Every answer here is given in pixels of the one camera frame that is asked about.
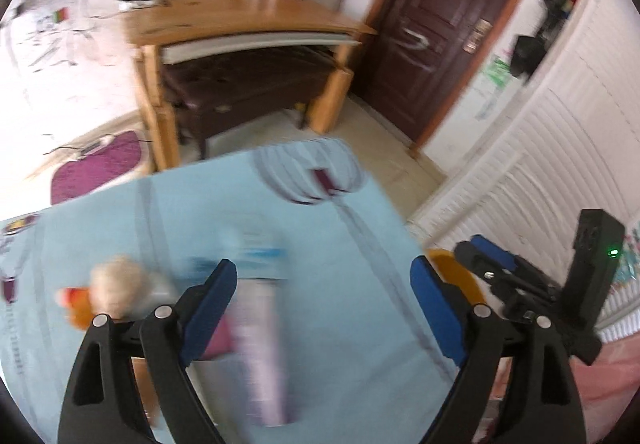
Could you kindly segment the white purple plastic wrapper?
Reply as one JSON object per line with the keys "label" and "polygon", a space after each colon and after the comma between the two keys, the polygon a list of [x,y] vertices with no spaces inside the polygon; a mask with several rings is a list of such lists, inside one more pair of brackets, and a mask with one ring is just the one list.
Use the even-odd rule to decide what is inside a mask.
{"label": "white purple plastic wrapper", "polygon": [[290,420],[284,349],[286,249],[268,234],[235,230],[229,259],[238,281],[228,308],[231,338],[242,367],[247,416],[263,427]]}

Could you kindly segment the white louvered cabinet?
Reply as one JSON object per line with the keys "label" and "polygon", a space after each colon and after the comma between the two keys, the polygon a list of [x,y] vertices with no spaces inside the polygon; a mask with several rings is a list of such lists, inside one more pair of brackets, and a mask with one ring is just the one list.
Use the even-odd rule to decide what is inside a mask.
{"label": "white louvered cabinet", "polygon": [[598,329],[639,328],[639,13],[632,0],[579,0],[496,131],[409,219],[426,248],[474,234],[557,281],[573,256],[579,212],[601,208],[626,236]]}

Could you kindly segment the orange round container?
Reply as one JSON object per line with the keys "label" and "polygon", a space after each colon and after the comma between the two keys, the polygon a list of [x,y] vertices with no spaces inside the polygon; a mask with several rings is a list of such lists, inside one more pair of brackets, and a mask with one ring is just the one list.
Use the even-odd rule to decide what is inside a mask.
{"label": "orange round container", "polygon": [[55,294],[56,303],[65,310],[70,325],[81,331],[89,328],[94,317],[88,287],[65,287]]}

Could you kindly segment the beige crumpled paper ball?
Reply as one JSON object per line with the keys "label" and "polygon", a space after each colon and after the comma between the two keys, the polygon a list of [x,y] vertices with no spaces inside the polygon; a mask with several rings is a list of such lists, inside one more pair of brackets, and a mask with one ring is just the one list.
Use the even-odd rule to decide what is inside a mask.
{"label": "beige crumpled paper ball", "polygon": [[94,314],[126,319],[141,301],[148,273],[127,256],[116,256],[91,270],[89,301]]}

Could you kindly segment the light blue patterned tablecloth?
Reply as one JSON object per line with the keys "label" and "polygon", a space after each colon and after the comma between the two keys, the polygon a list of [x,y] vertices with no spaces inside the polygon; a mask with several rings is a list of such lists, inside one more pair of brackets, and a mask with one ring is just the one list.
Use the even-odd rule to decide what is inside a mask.
{"label": "light blue patterned tablecloth", "polygon": [[241,443],[416,443],[457,374],[411,290],[420,247],[336,139],[263,146],[47,208],[1,215],[1,368],[44,442],[58,436],[82,334],[55,293],[117,256],[176,289],[221,260],[276,300],[290,422],[259,423],[236,355],[198,371]]}

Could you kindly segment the pink round pad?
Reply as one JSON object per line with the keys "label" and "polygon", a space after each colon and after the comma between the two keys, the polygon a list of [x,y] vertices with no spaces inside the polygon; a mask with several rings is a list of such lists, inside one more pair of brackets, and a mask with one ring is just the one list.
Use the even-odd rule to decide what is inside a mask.
{"label": "pink round pad", "polygon": [[233,352],[233,338],[229,316],[224,314],[221,317],[216,329],[213,332],[207,346],[200,357],[200,360],[216,360],[218,357]]}

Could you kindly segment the purple floor mat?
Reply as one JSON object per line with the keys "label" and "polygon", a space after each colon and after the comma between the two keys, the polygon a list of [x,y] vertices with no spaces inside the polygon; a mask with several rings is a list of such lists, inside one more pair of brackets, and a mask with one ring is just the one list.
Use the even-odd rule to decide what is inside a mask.
{"label": "purple floor mat", "polygon": [[137,130],[104,135],[82,147],[53,172],[50,203],[62,204],[105,186],[134,178],[145,169],[148,151]]}

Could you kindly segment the dark brown entry door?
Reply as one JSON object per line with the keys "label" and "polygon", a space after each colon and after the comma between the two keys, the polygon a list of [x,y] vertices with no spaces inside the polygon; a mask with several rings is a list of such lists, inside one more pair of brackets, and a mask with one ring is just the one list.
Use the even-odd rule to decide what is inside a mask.
{"label": "dark brown entry door", "polygon": [[518,0],[376,0],[378,34],[359,67],[361,97],[420,149],[444,120]]}

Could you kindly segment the black hanging bag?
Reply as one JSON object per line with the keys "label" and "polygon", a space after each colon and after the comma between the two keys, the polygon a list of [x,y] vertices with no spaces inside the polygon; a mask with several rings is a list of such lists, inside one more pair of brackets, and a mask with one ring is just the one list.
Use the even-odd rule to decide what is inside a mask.
{"label": "black hanging bag", "polygon": [[512,50],[510,74],[529,79],[558,38],[578,0],[542,0],[544,17],[533,36],[518,35]]}

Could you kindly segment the dark brown tufted bench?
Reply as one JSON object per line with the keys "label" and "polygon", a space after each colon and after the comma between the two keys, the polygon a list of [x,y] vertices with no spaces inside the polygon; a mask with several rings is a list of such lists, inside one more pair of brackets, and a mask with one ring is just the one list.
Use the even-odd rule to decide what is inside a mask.
{"label": "dark brown tufted bench", "polygon": [[318,49],[274,47],[165,64],[160,76],[179,140],[195,141],[205,159],[210,138],[296,104],[303,105],[298,126],[305,126],[310,103],[334,68],[331,56]]}

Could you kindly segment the wooden desk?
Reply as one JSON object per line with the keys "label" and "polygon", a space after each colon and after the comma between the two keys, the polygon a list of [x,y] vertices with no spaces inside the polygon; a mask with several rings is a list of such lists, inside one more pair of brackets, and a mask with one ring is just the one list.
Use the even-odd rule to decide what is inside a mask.
{"label": "wooden desk", "polygon": [[181,165],[175,112],[164,96],[160,67],[203,56],[262,48],[326,46],[334,71],[311,101],[310,128],[331,131],[352,82],[352,51],[374,30],[308,0],[168,0],[122,12],[122,27],[134,48],[132,81],[156,169]]}

